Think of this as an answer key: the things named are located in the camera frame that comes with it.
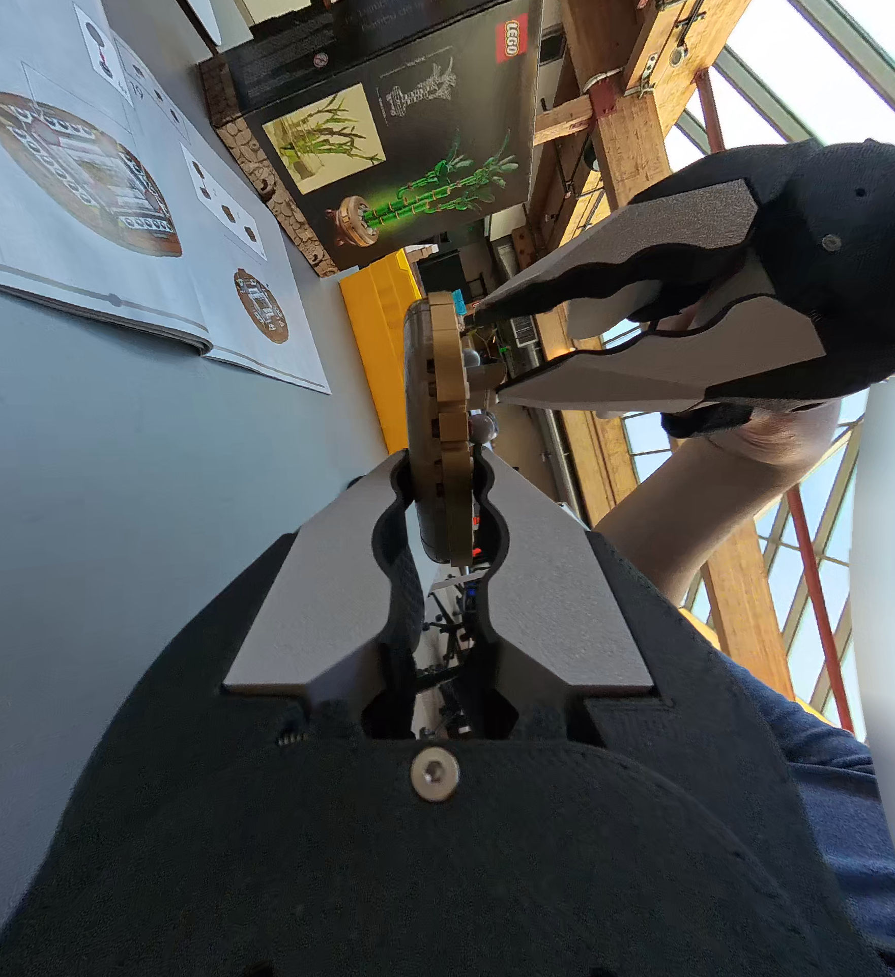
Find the lego instruction booklet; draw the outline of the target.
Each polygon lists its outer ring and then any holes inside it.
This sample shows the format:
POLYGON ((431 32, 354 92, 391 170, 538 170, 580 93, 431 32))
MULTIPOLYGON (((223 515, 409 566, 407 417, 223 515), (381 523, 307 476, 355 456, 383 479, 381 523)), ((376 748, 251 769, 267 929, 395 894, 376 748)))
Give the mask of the lego instruction booklet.
POLYGON ((0 2, 0 290, 331 393, 281 226, 101 2, 0 2))

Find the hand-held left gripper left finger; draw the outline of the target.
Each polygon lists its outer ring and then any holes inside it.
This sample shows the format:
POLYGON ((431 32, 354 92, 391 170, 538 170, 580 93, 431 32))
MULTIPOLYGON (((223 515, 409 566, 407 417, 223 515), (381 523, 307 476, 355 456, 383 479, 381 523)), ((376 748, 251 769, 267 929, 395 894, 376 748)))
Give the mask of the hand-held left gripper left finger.
POLYGON ((413 739, 425 561, 408 453, 390 455, 291 541, 222 688, 340 702, 375 739, 413 739))

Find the black bamboo lego set box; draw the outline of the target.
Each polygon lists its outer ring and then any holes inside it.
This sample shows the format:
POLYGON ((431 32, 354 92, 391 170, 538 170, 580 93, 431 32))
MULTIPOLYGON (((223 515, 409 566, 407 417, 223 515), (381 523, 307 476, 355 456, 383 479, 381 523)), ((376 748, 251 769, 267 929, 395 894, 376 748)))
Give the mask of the black bamboo lego set box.
POLYGON ((226 6, 211 124, 320 276, 527 202, 543 2, 226 6))

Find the yellow plastic bin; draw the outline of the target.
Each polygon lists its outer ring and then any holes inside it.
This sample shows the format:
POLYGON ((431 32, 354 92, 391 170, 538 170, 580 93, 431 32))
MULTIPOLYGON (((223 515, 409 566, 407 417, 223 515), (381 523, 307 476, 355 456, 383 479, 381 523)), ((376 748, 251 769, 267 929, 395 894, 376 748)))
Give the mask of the yellow plastic bin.
POLYGON ((421 299, 404 250, 344 276, 343 302, 389 454, 408 446, 405 402, 406 311, 421 299))

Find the round gold lego base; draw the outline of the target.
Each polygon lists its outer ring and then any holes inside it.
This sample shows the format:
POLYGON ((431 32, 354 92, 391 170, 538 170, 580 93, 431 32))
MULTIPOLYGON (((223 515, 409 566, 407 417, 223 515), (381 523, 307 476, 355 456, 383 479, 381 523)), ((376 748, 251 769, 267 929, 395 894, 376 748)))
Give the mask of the round gold lego base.
POLYGON ((480 359, 449 292, 432 292, 405 313, 403 373, 408 463, 428 557, 465 568, 475 561, 475 447, 498 433, 493 410, 507 379, 503 360, 480 359))

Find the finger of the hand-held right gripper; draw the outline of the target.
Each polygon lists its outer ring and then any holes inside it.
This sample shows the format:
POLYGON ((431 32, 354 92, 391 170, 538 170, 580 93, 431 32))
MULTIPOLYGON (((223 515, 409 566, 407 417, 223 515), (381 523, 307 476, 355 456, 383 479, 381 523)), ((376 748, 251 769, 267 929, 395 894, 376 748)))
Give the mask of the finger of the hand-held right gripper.
POLYGON ((759 203, 744 180, 631 203, 481 301, 475 324, 552 311, 572 300, 646 294, 709 281, 744 245, 759 203))
POLYGON ((576 351, 499 388, 502 403, 590 410, 682 412, 722 384, 822 358, 813 321, 769 295, 735 302, 711 324, 647 332, 611 350, 576 351))

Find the red metal pipe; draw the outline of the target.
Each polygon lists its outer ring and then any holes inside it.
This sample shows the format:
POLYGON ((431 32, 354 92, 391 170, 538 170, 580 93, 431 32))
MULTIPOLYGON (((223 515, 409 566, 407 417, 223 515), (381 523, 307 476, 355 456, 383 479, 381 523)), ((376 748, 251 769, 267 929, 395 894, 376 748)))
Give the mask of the red metal pipe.
MULTIPOLYGON (((698 70, 695 74, 695 82, 703 113, 703 122, 709 150, 711 153, 722 152, 726 149, 726 143, 718 114, 718 107, 715 102, 710 68, 704 67, 698 70)), ((797 484, 785 492, 785 500, 790 511, 790 517, 797 536, 799 552, 803 561, 807 598, 810 601, 820 635, 824 668, 827 673, 828 691, 833 695, 833 701, 838 710, 841 727, 853 734, 855 732, 855 725, 851 715, 834 632, 830 625, 829 614, 822 591, 820 561, 810 536, 805 506, 800 488, 797 484)))

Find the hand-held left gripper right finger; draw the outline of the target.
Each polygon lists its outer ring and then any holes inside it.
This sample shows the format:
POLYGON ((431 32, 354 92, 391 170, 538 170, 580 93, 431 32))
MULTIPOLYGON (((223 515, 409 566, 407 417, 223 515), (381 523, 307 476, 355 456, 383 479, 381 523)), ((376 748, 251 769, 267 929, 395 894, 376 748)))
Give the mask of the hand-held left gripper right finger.
POLYGON ((641 739, 655 684, 588 531, 492 451, 465 704, 483 739, 641 739))

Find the person's right hand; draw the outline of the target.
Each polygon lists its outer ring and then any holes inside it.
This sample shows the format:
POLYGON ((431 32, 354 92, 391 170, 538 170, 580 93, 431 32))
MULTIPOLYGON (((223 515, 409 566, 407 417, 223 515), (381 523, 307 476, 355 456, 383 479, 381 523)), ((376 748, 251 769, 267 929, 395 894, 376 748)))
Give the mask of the person's right hand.
POLYGON ((764 465, 792 484, 812 470, 833 442, 842 400, 787 412, 753 409, 749 420, 709 441, 737 459, 764 465))

